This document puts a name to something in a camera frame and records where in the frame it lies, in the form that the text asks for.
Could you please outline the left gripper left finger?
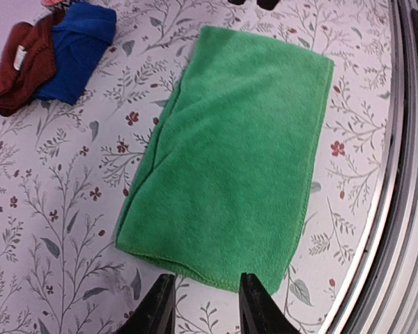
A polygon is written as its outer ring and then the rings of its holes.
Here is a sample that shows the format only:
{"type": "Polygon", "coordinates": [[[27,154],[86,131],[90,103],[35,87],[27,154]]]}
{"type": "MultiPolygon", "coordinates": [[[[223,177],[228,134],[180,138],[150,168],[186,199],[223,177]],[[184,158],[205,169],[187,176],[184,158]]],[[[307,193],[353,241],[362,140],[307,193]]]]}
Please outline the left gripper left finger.
{"type": "Polygon", "coordinates": [[[115,334],[175,333],[176,277],[161,274],[134,313],[115,334]]]}

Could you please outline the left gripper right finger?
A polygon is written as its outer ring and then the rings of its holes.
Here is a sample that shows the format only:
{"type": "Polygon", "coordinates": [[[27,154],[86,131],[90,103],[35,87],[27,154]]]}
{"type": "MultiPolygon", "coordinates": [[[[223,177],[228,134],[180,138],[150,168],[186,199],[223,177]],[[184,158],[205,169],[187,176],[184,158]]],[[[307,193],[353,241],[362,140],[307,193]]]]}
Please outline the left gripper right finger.
{"type": "Polygon", "coordinates": [[[242,273],[239,288],[240,332],[299,334],[253,273],[242,273]]]}

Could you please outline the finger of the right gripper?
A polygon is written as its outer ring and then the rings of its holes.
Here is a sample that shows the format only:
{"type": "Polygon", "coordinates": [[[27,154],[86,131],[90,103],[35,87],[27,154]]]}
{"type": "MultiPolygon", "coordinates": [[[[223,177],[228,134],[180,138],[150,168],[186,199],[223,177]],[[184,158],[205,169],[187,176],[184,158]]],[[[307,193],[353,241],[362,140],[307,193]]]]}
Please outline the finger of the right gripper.
{"type": "Polygon", "coordinates": [[[256,2],[264,10],[274,10],[279,0],[257,0],[256,2]]]}
{"type": "Polygon", "coordinates": [[[228,0],[228,2],[233,5],[242,5],[245,3],[245,0],[228,0]]]}

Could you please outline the green towel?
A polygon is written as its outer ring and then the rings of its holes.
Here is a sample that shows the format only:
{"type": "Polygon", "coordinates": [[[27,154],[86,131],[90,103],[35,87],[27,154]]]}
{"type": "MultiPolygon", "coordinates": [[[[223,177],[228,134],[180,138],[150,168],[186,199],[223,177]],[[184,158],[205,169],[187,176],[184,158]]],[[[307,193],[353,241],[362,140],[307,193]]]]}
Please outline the green towel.
{"type": "Polygon", "coordinates": [[[226,291],[269,293],[302,234],[334,62],[205,26],[139,164],[116,247],[226,291]]]}

